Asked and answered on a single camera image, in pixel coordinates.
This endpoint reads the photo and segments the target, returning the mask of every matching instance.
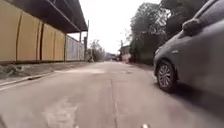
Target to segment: tire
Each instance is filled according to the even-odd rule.
[[[174,91],[176,87],[176,73],[169,62],[162,61],[159,63],[156,70],[156,77],[160,89],[168,93]]]

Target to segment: fence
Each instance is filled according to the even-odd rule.
[[[83,44],[4,0],[0,18],[0,63],[84,60]]]

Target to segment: pavement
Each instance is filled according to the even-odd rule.
[[[159,90],[150,67],[95,63],[1,87],[0,128],[224,127],[220,100],[190,99]]]
[[[60,62],[41,64],[0,65],[0,86],[22,82],[27,79],[36,79],[58,70],[68,70],[89,65],[86,62]]]

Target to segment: asphalt road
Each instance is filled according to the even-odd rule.
[[[221,100],[188,91],[160,91],[150,68],[96,63],[0,88],[0,127],[224,128]]]

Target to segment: utility pole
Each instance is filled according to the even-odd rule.
[[[79,32],[79,42],[82,43],[82,31]]]
[[[88,20],[87,27],[88,27],[87,34],[86,34],[86,37],[84,38],[84,59],[85,59],[85,61],[87,61],[87,59],[88,59],[87,54],[88,54],[88,38],[89,38],[89,20]]]
[[[120,61],[122,61],[123,46],[124,46],[124,43],[123,43],[123,41],[121,40],[121,48],[120,48]]]

